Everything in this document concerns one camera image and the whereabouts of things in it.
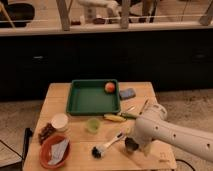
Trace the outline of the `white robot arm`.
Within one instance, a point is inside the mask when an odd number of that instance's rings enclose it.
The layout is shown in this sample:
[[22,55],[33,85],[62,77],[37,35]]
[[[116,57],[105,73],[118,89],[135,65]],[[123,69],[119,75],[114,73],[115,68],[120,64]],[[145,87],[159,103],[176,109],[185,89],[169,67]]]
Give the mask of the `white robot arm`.
[[166,109],[152,104],[137,117],[129,136],[141,147],[153,139],[160,140],[213,162],[213,133],[178,126],[166,119]]

